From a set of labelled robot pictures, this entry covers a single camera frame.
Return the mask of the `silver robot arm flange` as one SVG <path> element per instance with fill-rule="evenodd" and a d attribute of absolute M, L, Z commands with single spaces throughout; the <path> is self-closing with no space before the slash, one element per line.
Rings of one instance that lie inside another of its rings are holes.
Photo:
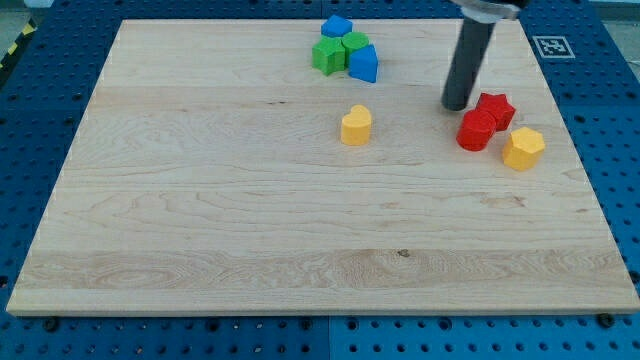
<path fill-rule="evenodd" d="M 516 20 L 530 0 L 451 0 L 462 14 L 482 24 L 494 24 L 502 19 Z"/>

